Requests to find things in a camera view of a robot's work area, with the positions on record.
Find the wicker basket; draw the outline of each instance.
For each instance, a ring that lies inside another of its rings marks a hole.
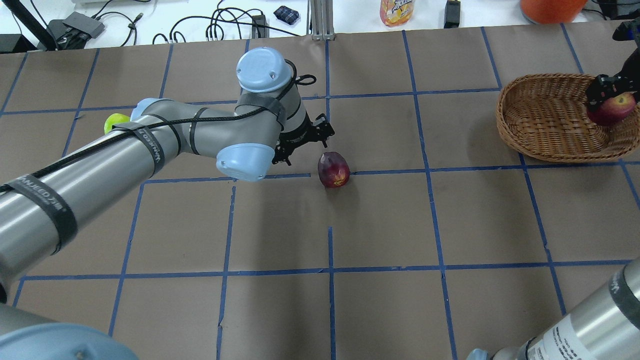
[[[593,76],[535,74],[515,79],[500,92],[500,137],[513,149],[546,161],[613,160],[640,143],[640,107],[622,122],[598,126],[587,118],[584,91]]]

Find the grid of blue tape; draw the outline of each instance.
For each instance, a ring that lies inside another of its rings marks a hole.
[[[567,30],[563,24],[561,24],[561,29],[564,33],[564,37],[567,41],[567,44],[572,52],[573,58],[576,62],[578,70],[580,73],[582,71],[582,65],[580,64],[580,60],[573,48],[573,44],[571,43],[571,39],[567,33]],[[232,193],[230,194],[230,209],[228,216],[228,227],[227,227],[227,244],[225,248],[225,263],[224,270],[217,272],[183,272],[183,273],[161,273],[161,274],[128,274],[127,273],[127,264],[129,260],[129,253],[131,251],[131,242],[134,236],[136,221],[138,218],[138,211],[140,210],[140,203],[142,200],[143,192],[145,184],[154,184],[154,183],[179,183],[179,182],[194,182],[194,181],[229,181],[232,180],[229,177],[217,177],[217,178],[185,178],[185,179],[153,179],[148,180],[142,185],[140,185],[140,189],[138,192],[138,200],[136,202],[136,207],[134,210],[133,220],[131,223],[131,230],[129,233],[129,240],[127,242],[127,248],[125,251],[125,256],[122,261],[122,269],[120,274],[96,274],[96,275],[27,275],[24,276],[17,287],[17,291],[15,294],[15,298],[13,300],[13,306],[17,306],[18,301],[20,299],[20,293],[24,286],[25,281],[35,281],[35,280],[83,280],[83,279],[118,279],[118,290],[116,293],[116,299],[113,305],[113,312],[111,316],[111,323],[109,325],[109,335],[113,335],[113,329],[115,327],[115,322],[118,314],[118,306],[120,303],[120,297],[122,295],[122,286],[126,279],[158,279],[158,278],[176,278],[176,277],[222,277],[222,287],[221,287],[221,298],[220,298],[220,313],[218,320],[218,336],[216,338],[217,342],[217,353],[216,359],[220,359],[220,350],[222,344],[223,331],[221,323],[224,319],[225,314],[225,304],[226,304],[226,294],[227,294],[227,279],[230,276],[263,276],[263,275],[293,275],[293,274],[328,274],[329,275],[329,296],[330,296],[330,336],[331,336],[331,359],[335,360],[336,355],[336,339],[335,339],[335,299],[334,299],[334,274],[336,273],[348,273],[348,272],[403,272],[403,271],[439,271],[441,273],[442,279],[442,293],[444,297],[445,304],[445,314],[447,319],[447,327],[449,331],[449,341],[451,344],[451,354],[454,360],[458,359],[458,354],[456,351],[456,342],[454,336],[453,329],[453,321],[451,317],[451,308],[449,306],[449,292],[447,289],[447,278],[446,271],[448,270],[474,270],[474,269],[508,269],[508,268],[538,268],[538,267],[547,267],[550,270],[550,274],[552,276],[552,280],[556,289],[556,295],[559,303],[560,310],[562,314],[566,313],[566,309],[564,306],[563,296],[560,289],[560,285],[557,280],[556,268],[559,266],[595,266],[595,265],[624,265],[627,264],[629,259],[619,259],[619,260],[594,260],[594,261],[554,261],[551,255],[551,251],[547,247],[547,237],[545,235],[544,226],[542,223],[542,219],[540,217],[540,211],[538,209],[538,204],[536,202],[536,196],[531,184],[531,179],[529,178],[529,169],[532,168],[563,168],[563,167],[611,167],[611,166],[619,166],[621,167],[624,175],[627,179],[630,190],[634,196],[636,204],[640,209],[640,198],[638,196],[638,192],[632,182],[631,176],[628,172],[627,166],[638,166],[640,165],[640,161],[623,161],[619,160],[617,163],[588,163],[588,164],[544,164],[544,165],[528,165],[524,159],[524,157],[520,154],[520,164],[519,165],[504,165],[504,166],[487,166],[487,167],[449,167],[449,168],[431,168],[429,166],[429,160],[425,151],[425,139],[422,134],[422,120],[420,117],[420,106],[418,102],[418,95],[424,94],[451,94],[451,93],[462,93],[462,92],[496,92],[502,88],[502,83],[500,81],[500,76],[495,65],[495,61],[493,59],[493,54],[491,51],[491,45],[489,39],[486,35],[486,31],[484,28],[481,28],[482,36],[484,38],[484,43],[486,46],[486,50],[488,52],[489,59],[491,61],[491,65],[493,68],[493,72],[495,74],[495,80],[498,84],[497,88],[476,88],[476,89],[463,89],[463,90],[437,90],[437,91],[418,91],[415,85],[415,77],[413,74],[413,64],[410,52],[410,46],[407,41],[406,33],[404,30],[402,31],[404,48],[406,51],[406,58],[409,66],[410,77],[412,82],[412,91],[411,92],[392,92],[392,93],[383,93],[383,94],[344,94],[344,95],[330,95],[330,57],[329,57],[329,42],[325,43],[325,71],[326,71],[326,96],[324,97],[304,97],[304,100],[310,99],[325,99],[326,100],[326,114],[330,119],[330,99],[343,99],[343,98],[355,98],[355,97],[387,97],[387,96],[412,96],[415,112],[417,118],[417,127],[420,136],[420,147],[422,150],[422,159],[424,161],[424,168],[414,168],[414,169],[402,169],[402,170],[372,170],[372,171],[359,171],[353,172],[354,176],[362,176],[362,175],[377,175],[377,174],[412,174],[412,173],[424,173],[426,176],[427,189],[429,195],[429,203],[431,206],[431,216],[433,221],[433,228],[435,231],[435,239],[436,239],[436,249],[438,252],[438,264],[437,265],[427,265],[427,266],[368,266],[368,267],[344,267],[344,268],[335,268],[333,266],[333,230],[330,227],[328,229],[328,248],[329,248],[329,264],[326,268],[304,268],[304,269],[291,269],[291,270],[268,270],[268,271],[229,271],[229,254],[231,247],[231,239],[232,239],[232,226],[234,219],[234,206],[235,206],[235,198],[236,198],[236,187],[232,187]],[[246,41],[245,52],[249,50],[249,40]],[[84,97],[87,93],[87,89],[91,82],[91,78],[93,76],[93,71],[95,70],[95,66],[100,54],[100,49],[97,49],[95,52],[95,57],[93,59],[93,63],[91,69],[89,71],[89,75],[87,77],[81,99],[79,101],[77,108],[70,109],[58,109],[58,110],[34,110],[34,111],[5,111],[7,104],[9,103],[9,99],[11,94],[15,89],[15,85],[18,82],[20,77],[20,73],[24,68],[24,64],[28,58],[28,54],[25,54],[18,72],[16,73],[15,78],[13,79],[10,90],[7,94],[6,99],[2,107],[0,108],[0,117],[2,115],[15,115],[15,114],[31,114],[31,113],[57,113],[57,112],[75,112],[74,121],[71,125],[69,135],[67,138],[67,143],[65,145],[65,149],[63,151],[63,156],[66,155],[68,151],[68,146],[70,139],[73,136],[76,120],[78,119],[79,113],[81,111],[98,111],[98,110],[122,110],[122,109],[131,109],[134,106],[105,106],[98,108],[84,108]],[[171,58],[173,54],[173,45],[170,45],[168,51],[168,57],[166,61],[166,67],[164,70],[163,82],[161,85],[161,89],[159,92],[159,97],[164,96],[164,89],[166,86],[166,80],[170,69]],[[230,104],[235,103],[236,101],[209,101],[209,102],[192,102],[192,104],[205,105],[205,104]],[[542,241],[542,246],[545,249],[547,254],[547,262],[544,263],[503,263],[503,264],[469,264],[469,265],[446,265],[444,255],[442,253],[442,246],[440,243],[440,232],[438,229],[438,217],[437,217],[437,209],[436,203],[433,198],[433,189],[431,186],[431,173],[432,172],[457,172],[457,171],[484,171],[484,170],[522,170],[525,182],[527,183],[527,188],[529,191],[529,196],[531,198],[531,204],[534,209],[534,213],[536,215],[536,220],[538,222],[538,228],[540,230],[540,237]],[[268,178],[278,179],[278,178],[290,178],[290,177],[310,177],[310,174],[280,174],[280,175],[270,175]]]

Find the light blue joint cap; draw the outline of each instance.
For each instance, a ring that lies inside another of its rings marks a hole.
[[[471,351],[471,354],[467,356],[467,360],[489,360],[489,353],[481,348],[477,348]]]
[[[277,90],[293,75],[282,55],[270,47],[258,47],[244,54],[238,61],[236,74],[240,86],[255,93]]]
[[[160,100],[169,100],[169,99],[156,99],[153,97],[147,97],[146,99],[142,99],[138,105],[131,110],[131,121],[136,120],[137,118],[142,116],[142,113],[151,106],[154,102],[158,102]]]
[[[138,357],[126,346],[90,327],[43,323],[0,336],[0,359],[138,360]]]
[[[216,167],[227,176],[255,182],[264,179],[275,153],[261,143],[238,143],[218,153]]]

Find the blue tape line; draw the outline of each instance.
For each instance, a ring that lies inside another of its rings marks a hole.
[[[571,39],[569,38],[569,33],[566,32],[566,27],[562,23],[560,23],[560,27],[562,28],[562,32],[564,33],[564,38],[566,39],[566,43],[567,45],[569,45],[569,49],[571,50],[571,55],[573,55],[575,64],[578,66],[578,71],[581,74],[584,74],[584,71],[582,70],[582,65],[580,64],[580,60],[578,59],[578,54],[575,53],[575,49],[573,48],[573,44],[571,43]]]
[[[326,119],[328,122],[331,122],[331,106],[329,104],[329,99],[331,99],[331,87],[329,86],[329,78],[330,78],[330,68],[329,68],[329,41],[324,42],[324,101],[326,106]]]
[[[81,108],[80,111],[102,111],[102,110],[128,110],[135,108],[136,105],[123,105],[123,106],[100,106],[97,108]]]
[[[554,266],[603,266],[626,265],[632,259],[612,260],[584,260],[584,261],[554,261]],[[503,263],[503,264],[460,264],[446,265],[447,270],[474,270],[474,269],[510,269],[510,268],[539,268],[549,266],[549,263]],[[415,265],[415,266],[356,266],[343,268],[302,268],[287,270],[238,270],[206,271],[206,272],[168,272],[125,274],[125,279],[167,279],[174,277],[222,277],[228,276],[274,276],[274,275],[300,275],[300,274],[329,274],[350,272],[404,272],[404,271],[438,271],[440,265]],[[20,281],[47,281],[47,280],[100,280],[119,279],[120,274],[88,274],[88,275],[28,275]]]
[[[275,175],[267,175],[265,179],[286,179],[290,177],[311,177],[310,173],[299,173],[299,174],[275,174]]]
[[[125,274],[125,279],[173,279],[176,277],[219,277],[224,276],[223,271],[204,272],[158,272],[149,274]]]
[[[151,179],[145,181],[145,184],[166,184],[166,183],[199,183],[207,181],[231,181],[233,177],[221,176],[221,177],[183,177],[176,179]]]
[[[452,90],[427,90],[418,91],[418,95],[430,95],[430,94],[458,94],[462,92],[498,92],[500,88],[478,88],[478,89],[452,89]]]
[[[440,270],[440,265],[418,266],[361,266],[334,268],[334,272],[398,272],[398,271],[435,271]]]
[[[444,167],[444,168],[431,168],[430,172],[454,172],[454,171],[485,171],[485,170],[513,170],[520,169],[521,165],[499,165],[492,167]]]
[[[18,306],[18,300],[20,300],[20,294],[22,294],[22,287],[24,286],[24,278],[20,279],[17,290],[15,290],[15,296],[13,298],[13,307]]]
[[[25,114],[44,114],[44,113],[70,113],[77,111],[74,109],[50,109],[50,110],[20,110],[20,111],[5,111],[3,115],[25,115]]]
[[[638,207],[638,209],[640,209],[640,197],[638,197],[638,192],[636,191],[636,187],[634,186],[634,182],[631,179],[631,175],[629,174],[629,170],[627,170],[627,165],[625,164],[625,162],[620,159],[618,160],[618,163],[620,164],[620,167],[622,168],[622,171],[625,173],[625,177],[627,178],[627,183],[629,184],[629,188],[631,189],[631,193],[634,196],[634,199],[636,200],[636,205]]]
[[[103,280],[119,279],[120,274],[86,274],[86,275],[27,275],[22,279],[25,281],[41,280]]]
[[[424,162],[425,174],[427,177],[427,191],[429,193],[429,205],[431,206],[431,219],[433,221],[433,231],[436,240],[436,249],[438,251],[438,266],[440,267],[440,279],[442,280],[442,296],[444,300],[445,314],[447,317],[447,328],[449,330],[449,343],[451,345],[451,356],[453,360],[458,360],[456,351],[456,340],[453,332],[453,320],[451,319],[451,305],[449,304],[449,290],[447,287],[446,267],[444,255],[442,254],[442,244],[440,242],[440,229],[438,227],[438,215],[436,213],[436,205],[433,199],[433,187],[431,185],[431,172],[429,171],[429,160],[425,150],[424,133],[422,132],[422,118],[420,116],[420,105],[418,103],[418,95],[415,87],[415,76],[413,73],[413,63],[411,61],[411,52],[409,51],[409,42],[406,39],[406,31],[402,30],[402,38],[404,41],[404,50],[406,52],[406,60],[409,65],[409,75],[411,76],[411,88],[413,90],[413,104],[415,106],[415,117],[418,125],[418,135],[420,136],[420,149],[422,150],[422,160]]]
[[[549,266],[549,263],[464,264],[447,265],[447,270],[543,268],[546,266]]]
[[[142,193],[145,190],[145,185],[141,184],[138,190],[138,200],[136,201],[136,208],[133,211],[133,219],[131,220],[131,230],[129,231],[129,239],[127,240],[127,250],[124,252],[124,258],[122,260],[122,269],[120,270],[120,280],[118,281],[118,289],[116,290],[116,299],[113,302],[113,311],[111,312],[111,322],[109,323],[109,336],[113,336],[113,329],[116,325],[116,317],[118,316],[118,306],[120,305],[120,296],[122,294],[122,286],[124,285],[125,274],[127,273],[127,264],[129,262],[129,253],[131,252],[131,243],[133,242],[133,235],[136,231],[136,223],[138,222],[138,212],[140,211],[140,202],[142,201]]]
[[[331,360],[336,359],[335,351],[335,286],[333,271],[333,227],[327,231],[329,248],[329,329],[331,332]]]
[[[602,265],[626,265],[628,260],[586,260],[586,261],[555,261],[554,266],[602,266]]]
[[[95,64],[98,63],[98,56],[100,55],[100,49],[95,50],[95,55],[93,56],[93,63],[91,64],[91,70],[89,70],[89,76],[86,78],[86,83],[84,84],[84,89],[82,91],[82,96],[80,96],[80,102],[78,103],[78,107],[76,109],[76,115],[74,116],[73,122],[71,122],[71,129],[69,129],[69,135],[67,136],[67,142],[65,143],[65,148],[62,150],[62,156],[67,155],[67,151],[69,150],[69,144],[71,143],[71,138],[74,135],[74,129],[76,128],[76,122],[78,121],[78,117],[80,116],[80,111],[82,105],[84,103],[84,98],[86,97],[86,92],[89,90],[89,84],[91,83],[91,78],[93,77],[93,71],[95,71]]]
[[[162,77],[162,85],[160,86],[159,98],[164,97],[164,88],[166,87],[166,78],[169,76],[169,66],[171,65],[171,57],[173,55],[173,44],[169,44],[169,54],[166,57],[166,65],[164,67],[164,75]]]
[[[27,56],[29,53],[24,53],[22,57],[22,62],[20,63],[20,67],[18,68],[18,72],[15,73],[15,78],[13,78],[13,83],[11,83],[11,87],[9,88],[9,92],[6,94],[6,98],[4,99],[4,103],[2,104],[2,108],[0,108],[0,114],[4,114],[6,110],[6,106],[9,104],[9,99],[11,98],[11,94],[13,94],[13,90],[15,89],[15,85],[18,83],[18,78],[20,78],[20,74],[22,73],[22,69],[24,68],[24,63],[27,62]]]
[[[570,163],[570,164],[539,164],[527,165],[527,168],[566,168],[566,167],[614,167],[618,163]]]
[[[408,96],[415,92],[383,92],[373,94],[347,94],[347,95],[331,95],[331,99],[354,99],[357,97],[386,97],[386,96]]]
[[[363,170],[354,171],[351,175],[383,175],[383,174],[416,174],[425,172],[423,168],[409,168],[401,170]]]
[[[229,205],[229,219],[227,223],[227,246],[225,247],[224,276],[220,290],[220,312],[218,313],[218,337],[216,340],[216,360],[220,360],[222,349],[222,321],[225,318],[225,304],[227,303],[227,279],[229,271],[229,256],[231,254],[231,234],[234,227],[234,209],[236,207],[236,186],[231,187],[231,201]]]
[[[529,170],[527,169],[527,164],[524,161],[524,156],[518,153],[520,157],[520,164],[522,165],[522,172],[524,173],[524,179],[527,182],[527,189],[529,190],[529,197],[531,198],[531,204],[533,205],[533,211],[536,214],[536,221],[538,222],[538,230],[540,231],[540,238],[542,239],[542,244],[545,248],[545,253],[547,254],[547,262],[549,264],[549,271],[551,272],[551,279],[554,282],[554,287],[556,288],[556,295],[558,298],[558,304],[560,305],[560,312],[564,316],[566,314],[566,308],[564,306],[564,299],[562,296],[562,291],[560,290],[560,283],[558,282],[558,277],[556,275],[556,268],[554,267],[554,260],[551,256],[551,250],[549,250],[548,242],[547,242],[547,234],[545,233],[545,228],[542,225],[542,217],[540,217],[540,209],[538,208],[538,202],[536,201],[536,194],[533,192],[533,185],[531,185],[531,178],[529,177]]]
[[[489,60],[491,61],[491,67],[493,68],[493,74],[495,75],[495,82],[499,88],[502,88],[502,82],[500,81],[500,74],[498,74],[498,68],[495,66],[495,60],[493,59],[493,52],[491,51],[491,45],[489,44],[489,38],[486,36],[484,26],[480,27],[482,31],[482,38],[484,39],[484,46],[486,46],[486,52],[489,54]]]
[[[329,272],[327,268],[306,268],[288,270],[240,270],[229,271],[229,276],[272,276],[272,275],[299,275],[299,274],[323,274]]]

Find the red apple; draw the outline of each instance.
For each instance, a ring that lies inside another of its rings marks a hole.
[[[601,126],[612,126],[624,120],[636,108],[636,99],[631,92],[625,92],[607,99],[596,111],[587,110],[587,116]]]
[[[318,160],[320,182],[327,188],[339,188],[349,181],[351,171],[347,161],[335,151],[326,152]]]

